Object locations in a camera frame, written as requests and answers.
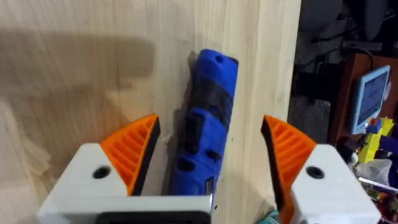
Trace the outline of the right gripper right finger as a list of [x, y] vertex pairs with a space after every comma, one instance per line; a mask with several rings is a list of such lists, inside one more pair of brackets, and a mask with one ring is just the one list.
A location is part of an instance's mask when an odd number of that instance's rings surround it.
[[379, 210], [333, 146], [269, 115], [261, 133], [281, 224], [379, 222]]

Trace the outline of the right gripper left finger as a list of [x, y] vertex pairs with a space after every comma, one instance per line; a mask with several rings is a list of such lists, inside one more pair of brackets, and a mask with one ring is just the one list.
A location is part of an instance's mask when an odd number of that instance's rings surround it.
[[100, 143], [82, 144], [50, 196], [140, 195], [159, 136], [159, 117], [152, 114], [131, 122]]

